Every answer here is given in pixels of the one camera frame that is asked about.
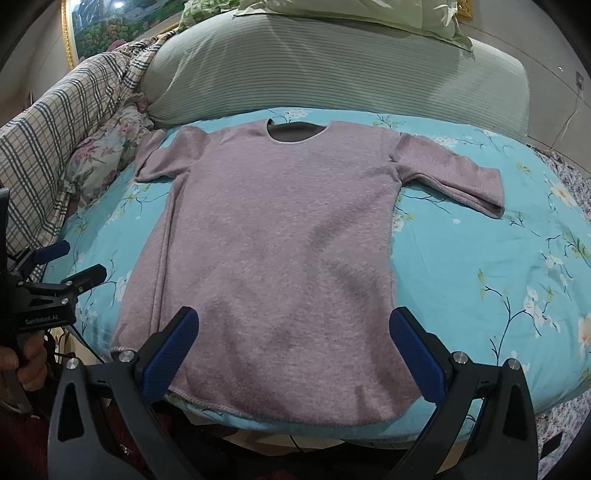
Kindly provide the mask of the mauve knit shirt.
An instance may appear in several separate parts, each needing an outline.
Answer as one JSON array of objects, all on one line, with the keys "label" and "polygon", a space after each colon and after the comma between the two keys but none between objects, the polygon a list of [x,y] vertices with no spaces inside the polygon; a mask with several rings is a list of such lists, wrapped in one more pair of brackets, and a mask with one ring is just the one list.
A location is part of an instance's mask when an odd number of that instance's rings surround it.
[{"label": "mauve knit shirt", "polygon": [[190,306],[199,333],[177,394],[311,426],[390,421],[419,398],[389,334],[401,186],[418,180],[489,217],[504,211],[497,169],[422,136],[349,122],[155,131],[135,178],[168,178],[170,190],[112,348],[138,348]]}]

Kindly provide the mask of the plaid checked blanket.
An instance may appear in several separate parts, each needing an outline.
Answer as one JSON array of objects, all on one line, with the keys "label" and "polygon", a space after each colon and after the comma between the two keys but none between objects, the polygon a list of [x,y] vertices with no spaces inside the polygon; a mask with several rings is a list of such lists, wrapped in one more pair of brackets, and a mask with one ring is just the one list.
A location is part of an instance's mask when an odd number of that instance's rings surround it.
[{"label": "plaid checked blanket", "polygon": [[70,200],[65,169],[74,150],[132,94],[173,31],[94,55],[1,127],[1,186],[10,191],[4,245],[15,255],[52,244]]}]

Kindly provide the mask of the pink floral pillow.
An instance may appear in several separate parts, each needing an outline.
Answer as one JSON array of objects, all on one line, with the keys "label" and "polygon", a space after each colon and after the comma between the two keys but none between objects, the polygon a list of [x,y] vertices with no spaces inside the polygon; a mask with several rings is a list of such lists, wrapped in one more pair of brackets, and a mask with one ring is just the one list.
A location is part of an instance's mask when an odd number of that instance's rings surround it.
[{"label": "pink floral pillow", "polygon": [[153,129],[147,107],[143,93],[131,95],[76,147],[64,183],[79,207],[95,203],[133,160],[141,140]]}]

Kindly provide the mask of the turquoise floral bed sheet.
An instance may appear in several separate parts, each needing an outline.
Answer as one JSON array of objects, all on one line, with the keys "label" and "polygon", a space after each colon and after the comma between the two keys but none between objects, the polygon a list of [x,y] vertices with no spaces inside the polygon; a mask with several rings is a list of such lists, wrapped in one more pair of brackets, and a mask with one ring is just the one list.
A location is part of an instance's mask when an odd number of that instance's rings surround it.
[{"label": "turquoise floral bed sheet", "polygon": [[[397,303],[450,351],[483,364],[517,359],[536,413],[590,388],[590,222],[537,152],[475,126],[389,113],[274,107],[188,125],[212,132],[259,120],[383,127],[425,136],[499,169],[505,190],[500,220],[421,184],[403,187],[392,227]],[[106,283],[79,297],[75,324],[105,359],[132,268],[168,191],[168,183],[134,182],[129,165],[92,207],[66,221],[61,235],[71,249],[46,267],[43,280],[50,283],[97,263],[106,267]],[[250,421],[173,394],[168,398],[200,420],[239,429],[390,445],[416,438],[435,409],[421,398],[396,421],[322,431]]]}]

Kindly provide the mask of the gold framed landscape painting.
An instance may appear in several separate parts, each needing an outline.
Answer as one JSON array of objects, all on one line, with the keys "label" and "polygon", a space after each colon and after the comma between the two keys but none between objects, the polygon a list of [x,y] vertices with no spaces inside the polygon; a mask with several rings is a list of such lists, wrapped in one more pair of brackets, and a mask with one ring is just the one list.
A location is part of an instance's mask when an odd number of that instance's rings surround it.
[{"label": "gold framed landscape painting", "polygon": [[159,35],[178,25],[181,0],[66,0],[60,2],[68,67],[107,51],[116,41]]}]

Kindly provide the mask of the green striped bolster pillow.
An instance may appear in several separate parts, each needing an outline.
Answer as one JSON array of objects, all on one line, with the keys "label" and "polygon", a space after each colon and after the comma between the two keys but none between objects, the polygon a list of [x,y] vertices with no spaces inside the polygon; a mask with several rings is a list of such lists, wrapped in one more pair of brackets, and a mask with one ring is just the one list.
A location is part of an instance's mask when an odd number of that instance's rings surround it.
[{"label": "green striped bolster pillow", "polygon": [[167,127],[300,107],[528,134],[530,89],[517,59],[482,42],[467,51],[362,22],[223,13],[168,39],[140,88]]}]

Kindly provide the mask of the light green floral pillow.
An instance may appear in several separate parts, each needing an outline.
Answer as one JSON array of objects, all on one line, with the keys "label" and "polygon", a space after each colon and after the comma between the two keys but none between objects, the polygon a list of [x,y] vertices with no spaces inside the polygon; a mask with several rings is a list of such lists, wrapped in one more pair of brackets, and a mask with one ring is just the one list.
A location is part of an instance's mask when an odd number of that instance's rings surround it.
[{"label": "light green floral pillow", "polygon": [[472,41],[460,29],[456,1],[187,1],[176,31],[226,12],[366,22],[435,38],[466,51],[473,49]]}]

